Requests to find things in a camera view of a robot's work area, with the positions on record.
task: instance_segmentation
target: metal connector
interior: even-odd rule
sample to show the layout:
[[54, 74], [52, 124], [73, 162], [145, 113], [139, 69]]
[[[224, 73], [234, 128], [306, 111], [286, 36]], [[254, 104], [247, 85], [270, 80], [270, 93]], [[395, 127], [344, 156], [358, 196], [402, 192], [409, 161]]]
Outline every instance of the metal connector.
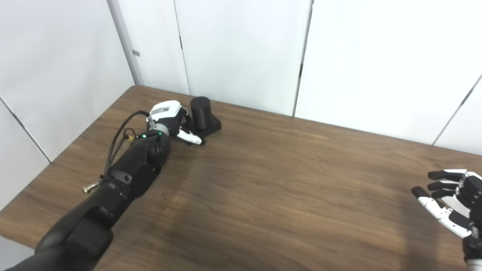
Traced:
[[86, 186], [86, 187], [84, 187], [84, 188], [82, 189], [82, 192], [84, 192], [84, 194], [88, 194], [88, 193], [90, 193], [92, 190], [94, 190], [94, 189], [96, 189], [97, 187], [99, 187], [99, 185], [100, 185], [100, 181], [98, 181], [98, 182], [96, 182], [96, 183], [93, 183], [93, 184], [91, 184], [91, 185], [88, 185], [88, 186]]

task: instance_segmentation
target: wire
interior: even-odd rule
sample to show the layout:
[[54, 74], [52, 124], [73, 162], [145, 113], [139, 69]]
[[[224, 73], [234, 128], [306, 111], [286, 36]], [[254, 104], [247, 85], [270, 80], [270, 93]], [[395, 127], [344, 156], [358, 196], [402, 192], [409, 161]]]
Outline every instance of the wire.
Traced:
[[[114, 136], [114, 138], [112, 139], [112, 143], [110, 144], [110, 148], [109, 148], [109, 153], [107, 154], [107, 160], [106, 160], [106, 167], [104, 169], [104, 177], [108, 177], [108, 172], [109, 172], [109, 169], [112, 165], [112, 162], [113, 162], [113, 158], [115, 157], [115, 155], [113, 156], [112, 155], [112, 152], [114, 150], [114, 147], [116, 145], [116, 142], [117, 142], [117, 138], [119, 137], [119, 135], [121, 134], [121, 131], [124, 129], [124, 127], [127, 125], [127, 123], [135, 116], [137, 115], [144, 115], [146, 116], [147, 118], [150, 117], [150, 114], [146, 111], [137, 111], [133, 114], [131, 114], [129, 117], [127, 117], [127, 119], [122, 123], [122, 125], [119, 127], [119, 129], [117, 130], [116, 132], [116, 135]], [[118, 146], [118, 149], [115, 151], [115, 154], [117, 154], [117, 152], [119, 151], [120, 149], [120, 146]]]
[[125, 129], [124, 129], [124, 136], [127, 135], [127, 134], [125, 133], [125, 132], [127, 132], [127, 131], [131, 131], [131, 132], [134, 134], [134, 137], [137, 136], [137, 134], [135, 133], [134, 129], [132, 129], [132, 128], [125, 128]]

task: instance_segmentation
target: black cable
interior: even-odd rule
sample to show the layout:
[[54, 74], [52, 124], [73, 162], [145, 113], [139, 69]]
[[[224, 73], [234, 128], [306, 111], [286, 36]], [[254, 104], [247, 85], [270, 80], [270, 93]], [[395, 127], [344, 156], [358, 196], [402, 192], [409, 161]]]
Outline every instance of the black cable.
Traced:
[[134, 129], [132, 129], [132, 128], [125, 128], [125, 129], [124, 129], [124, 135], [127, 135], [127, 134], [125, 133], [125, 132], [127, 132], [127, 131], [131, 131], [131, 132], [132, 132], [132, 134], [134, 135], [134, 137], [136, 137], [136, 136], [137, 136], [137, 134], [135, 133], [135, 130], [134, 130]]
[[146, 116], [147, 118], [150, 117], [150, 114], [146, 111], [142, 111], [142, 110], [139, 110], [135, 113], [132, 113], [129, 117], [127, 117], [127, 119], [122, 123], [122, 125], [119, 127], [119, 129], [117, 130], [116, 132], [116, 135], [114, 136], [114, 138], [112, 139], [112, 143], [110, 144], [110, 148], [109, 148], [109, 153], [107, 154], [107, 160], [106, 160], [106, 167], [104, 169], [104, 178], [106, 177], [109, 177], [108, 176], [108, 172], [109, 172], [109, 169], [112, 165], [112, 152], [114, 150], [114, 147], [116, 145], [116, 142], [117, 142], [117, 138], [119, 137], [119, 135], [121, 134], [121, 131], [124, 129], [124, 127], [127, 125], [127, 123], [135, 116], [137, 115], [144, 115]]
[[114, 151], [114, 153], [112, 154], [112, 157], [110, 158], [110, 165], [108, 166], [109, 168], [112, 166], [112, 164], [114, 163], [114, 161], [116, 160], [116, 156], [117, 156], [117, 153], [119, 152], [119, 150], [122, 148], [122, 145], [124, 144], [124, 141], [126, 139], [129, 139], [129, 135], [126, 133], [127, 131], [131, 131], [132, 134], [134, 135], [134, 138], [137, 137], [137, 134], [135, 133], [135, 130], [132, 129], [132, 128], [125, 128], [124, 129], [124, 133], [122, 134], [122, 140], [117, 144], [117, 148], [116, 150]]

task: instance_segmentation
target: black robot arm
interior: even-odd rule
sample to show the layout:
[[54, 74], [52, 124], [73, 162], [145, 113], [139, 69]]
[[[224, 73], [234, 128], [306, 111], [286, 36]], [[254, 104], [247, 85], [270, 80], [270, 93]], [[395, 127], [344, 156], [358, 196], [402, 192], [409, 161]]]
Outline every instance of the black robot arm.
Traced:
[[93, 270], [112, 242], [112, 227], [154, 182], [170, 150], [169, 136], [159, 130], [136, 136], [95, 192], [54, 224], [33, 256], [6, 271]]

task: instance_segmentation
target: black square base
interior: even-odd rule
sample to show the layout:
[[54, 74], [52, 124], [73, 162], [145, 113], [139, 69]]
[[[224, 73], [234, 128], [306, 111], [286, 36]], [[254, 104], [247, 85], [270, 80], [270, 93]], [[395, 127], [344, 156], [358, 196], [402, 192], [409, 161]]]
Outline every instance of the black square base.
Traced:
[[212, 118], [213, 118], [213, 125], [211, 125], [210, 127], [206, 128], [206, 129], [197, 129], [194, 126], [194, 122], [193, 122], [192, 119], [188, 122], [183, 123], [181, 126], [185, 129], [190, 130], [193, 134], [199, 136], [200, 138], [204, 139], [204, 138], [208, 137], [209, 135], [221, 130], [221, 121], [215, 115], [212, 115]]

